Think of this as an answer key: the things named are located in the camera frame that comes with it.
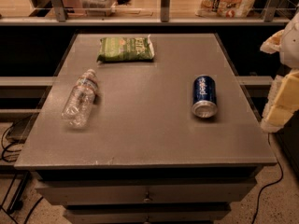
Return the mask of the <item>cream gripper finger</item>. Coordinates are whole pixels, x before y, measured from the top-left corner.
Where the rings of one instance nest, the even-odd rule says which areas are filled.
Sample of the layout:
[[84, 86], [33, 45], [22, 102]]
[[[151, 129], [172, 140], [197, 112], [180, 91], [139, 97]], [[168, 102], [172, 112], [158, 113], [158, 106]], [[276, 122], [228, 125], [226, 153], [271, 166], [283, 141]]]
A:
[[285, 77], [276, 76], [267, 99], [261, 128], [266, 133], [276, 133], [299, 110], [299, 70], [291, 70]]
[[268, 39], [266, 39], [261, 47], [260, 51], [268, 54], [273, 54], [275, 52], [280, 51], [281, 37], [283, 35], [283, 30], [280, 30], [273, 35], [271, 35]]

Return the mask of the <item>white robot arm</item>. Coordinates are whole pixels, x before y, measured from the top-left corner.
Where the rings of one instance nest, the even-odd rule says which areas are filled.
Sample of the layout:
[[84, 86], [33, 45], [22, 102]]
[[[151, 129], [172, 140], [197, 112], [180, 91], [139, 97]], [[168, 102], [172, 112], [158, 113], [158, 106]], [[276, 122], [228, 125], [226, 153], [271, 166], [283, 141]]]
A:
[[263, 109], [261, 128], [266, 133], [276, 133], [299, 110], [299, 14], [264, 41], [260, 51], [278, 52], [280, 62], [291, 69], [284, 77], [276, 75]]

